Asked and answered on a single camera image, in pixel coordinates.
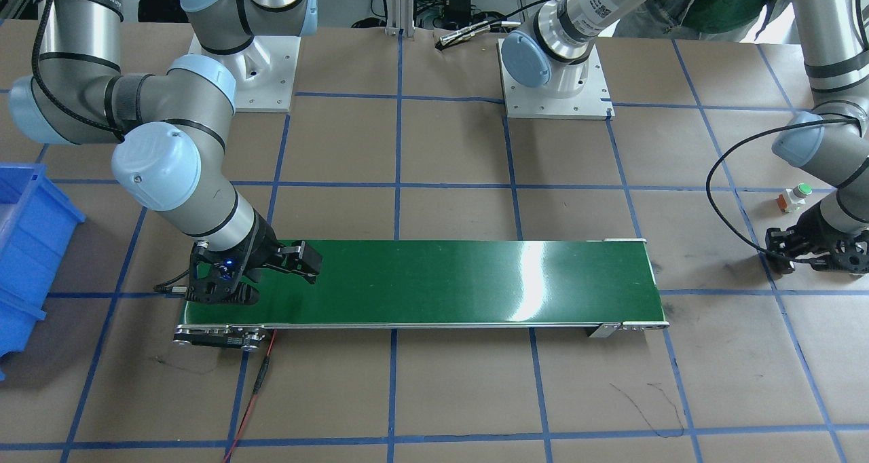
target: green conveyor belt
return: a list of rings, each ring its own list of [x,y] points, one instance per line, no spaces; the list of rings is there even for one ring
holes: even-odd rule
[[[667,326],[639,240],[308,242],[313,286],[266,271],[257,304],[186,303],[178,327]]]

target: power adapter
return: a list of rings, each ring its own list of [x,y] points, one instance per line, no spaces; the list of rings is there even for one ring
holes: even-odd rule
[[[471,0],[445,0],[443,8],[444,25],[456,24],[462,28],[471,24]]]

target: white mounting plate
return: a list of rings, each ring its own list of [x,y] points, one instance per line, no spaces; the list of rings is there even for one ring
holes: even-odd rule
[[[552,98],[536,88],[519,84],[510,76],[504,67],[504,62],[500,60],[500,46],[503,42],[503,39],[498,40],[498,60],[506,116],[511,119],[583,120],[603,120],[608,116],[615,116],[612,102],[609,101],[609,88],[606,86],[603,69],[600,67],[597,48],[592,48],[592,54],[589,56],[589,77],[584,82],[580,94],[571,98]]]
[[[289,113],[293,94],[295,66],[299,60],[301,38],[292,36],[257,36],[257,41],[269,54],[267,71],[239,82],[236,76],[236,111]],[[202,54],[199,39],[193,36],[189,54]]]

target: red wire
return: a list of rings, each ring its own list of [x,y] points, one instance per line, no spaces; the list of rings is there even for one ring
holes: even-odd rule
[[[277,329],[274,329],[272,331],[272,340],[269,343],[269,349],[266,350],[266,357],[269,357],[269,355],[271,354],[271,346],[274,346],[274,338],[276,338],[276,337],[277,337]]]
[[[271,355],[271,348],[272,348],[272,346],[274,346],[274,338],[276,338],[276,337],[277,337],[277,330],[273,330],[272,331],[272,339],[271,339],[271,342],[269,343],[269,349],[266,350],[265,358],[269,358],[269,356]],[[253,409],[254,404],[257,403],[257,397],[259,397],[259,396],[260,396],[260,394],[252,394],[251,395],[251,399],[249,399],[249,401],[248,401],[248,407],[245,408],[244,415],[242,416],[242,423],[239,425],[238,431],[236,432],[236,439],[235,439],[235,441],[232,441],[232,445],[231,445],[231,447],[229,447],[229,451],[227,451],[226,456],[223,457],[223,463],[226,463],[227,461],[229,461],[229,458],[232,457],[233,451],[236,450],[238,442],[241,441],[242,434],[244,433],[244,427],[248,425],[248,417],[251,415],[251,410]]]

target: floor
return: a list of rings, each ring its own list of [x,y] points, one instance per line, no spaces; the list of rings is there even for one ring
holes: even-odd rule
[[[0,26],[0,155],[46,164],[88,221],[46,321],[3,358],[0,461],[219,461],[261,354],[172,345],[180,305],[148,290],[189,241],[115,184],[108,145],[12,125],[34,32]],[[224,173],[285,237],[646,238],[671,327],[280,333],[233,461],[869,460],[869,280],[770,274],[701,188],[729,145],[812,105],[800,49],[600,40],[615,116],[520,122],[494,34],[446,52],[439,35],[304,39],[292,117],[236,116]],[[191,36],[124,24],[122,68],[162,73]],[[767,145],[714,181],[754,238],[795,221],[781,188],[830,190]]]

